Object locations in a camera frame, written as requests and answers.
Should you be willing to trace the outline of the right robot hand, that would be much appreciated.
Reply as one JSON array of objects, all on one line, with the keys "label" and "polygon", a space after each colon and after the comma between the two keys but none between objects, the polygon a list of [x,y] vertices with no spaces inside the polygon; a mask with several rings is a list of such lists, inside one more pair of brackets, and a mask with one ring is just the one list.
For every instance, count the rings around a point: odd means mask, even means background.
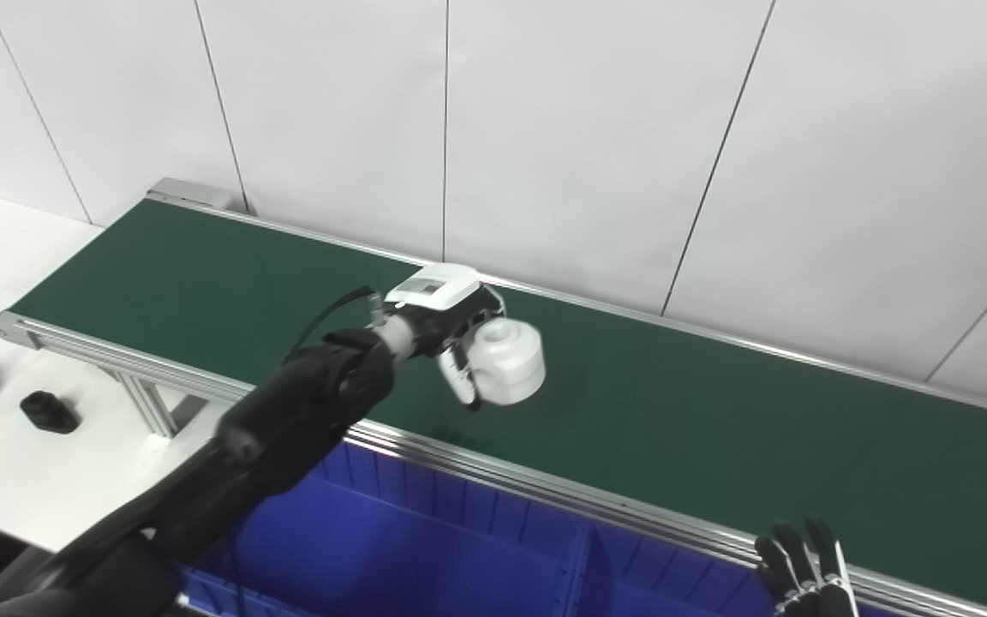
[{"label": "right robot hand", "polygon": [[775,616],[858,616],[845,552],[823,517],[805,520],[806,536],[785,520],[753,542],[757,577]]}]

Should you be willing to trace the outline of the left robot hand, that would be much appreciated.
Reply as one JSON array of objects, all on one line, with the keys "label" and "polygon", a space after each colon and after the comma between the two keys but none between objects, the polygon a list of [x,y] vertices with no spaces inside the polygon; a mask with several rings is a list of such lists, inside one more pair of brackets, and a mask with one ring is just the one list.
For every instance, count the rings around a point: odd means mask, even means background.
[{"label": "left robot hand", "polygon": [[505,316],[505,301],[483,284],[476,269],[431,263],[386,293],[369,327],[387,344],[395,363],[430,356],[467,410],[482,396],[464,343],[486,321]]}]

